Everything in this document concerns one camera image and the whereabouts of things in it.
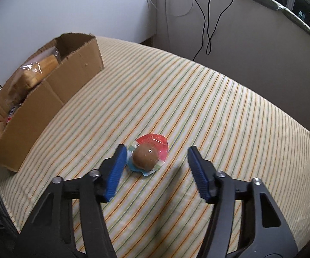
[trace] striped fabric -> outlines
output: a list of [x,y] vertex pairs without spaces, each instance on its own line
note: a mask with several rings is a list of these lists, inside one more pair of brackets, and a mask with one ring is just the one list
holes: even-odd
[[[195,257],[212,206],[197,192],[186,154],[233,178],[260,177],[302,248],[310,239],[310,132],[242,85],[176,55],[98,38],[105,69],[84,86],[39,137],[20,171],[0,167],[0,194],[18,230],[50,182],[82,177],[119,143],[158,133],[166,163],[149,177],[125,168],[103,207],[119,258]],[[77,249],[84,250],[79,203],[73,202]],[[240,203],[230,249],[237,245]]]

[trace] box flap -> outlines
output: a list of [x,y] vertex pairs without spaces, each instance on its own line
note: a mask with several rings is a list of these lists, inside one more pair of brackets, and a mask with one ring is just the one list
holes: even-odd
[[48,84],[40,84],[33,90],[0,138],[0,164],[17,172],[33,144],[62,106]]
[[82,33],[63,34],[28,60],[52,46],[61,53],[60,65],[28,94],[5,129],[6,98],[15,73],[0,90],[0,164],[15,172],[62,106],[104,68],[95,36]]
[[89,80],[103,69],[99,47],[94,37],[65,58],[44,81],[66,103]]

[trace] packaged bread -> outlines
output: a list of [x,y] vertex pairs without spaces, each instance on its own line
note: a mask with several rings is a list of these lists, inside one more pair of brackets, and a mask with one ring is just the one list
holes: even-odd
[[8,89],[8,106],[13,107],[23,102],[27,94],[59,63],[59,51],[56,47],[51,47],[18,68]]

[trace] plastic bag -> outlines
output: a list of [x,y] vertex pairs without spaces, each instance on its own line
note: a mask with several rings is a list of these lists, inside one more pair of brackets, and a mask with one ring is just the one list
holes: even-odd
[[[133,154],[141,144],[148,144],[155,148],[157,152],[157,162],[152,170],[143,170],[134,164]],[[168,142],[166,137],[158,134],[144,135],[130,145],[127,149],[127,165],[134,172],[141,172],[144,176],[148,176],[156,172],[165,163],[168,154]]]
[[20,104],[61,62],[58,49],[53,46],[27,61],[15,72],[8,89],[6,103],[9,107]]
[[13,118],[14,113],[16,112],[16,110],[21,107],[21,104],[18,104],[14,107],[12,107],[8,113],[8,116],[6,117],[5,121],[4,121],[4,126],[6,127],[6,125],[8,124],[8,122]]

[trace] blue gripper pad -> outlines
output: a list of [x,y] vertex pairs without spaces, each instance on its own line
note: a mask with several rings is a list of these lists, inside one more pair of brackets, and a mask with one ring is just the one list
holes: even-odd
[[118,187],[118,183],[120,177],[122,176],[124,167],[127,162],[127,149],[123,144],[118,145],[117,150],[113,154],[113,157],[110,158],[113,162],[111,162],[113,168],[111,169],[108,178],[106,179],[106,192],[105,198],[106,201],[109,202],[111,198],[115,196],[115,192]]
[[200,197],[205,201],[211,198],[209,193],[209,181],[201,168],[199,159],[196,157],[192,148],[188,149],[187,152],[188,165],[190,166],[193,174],[194,181],[196,182]]

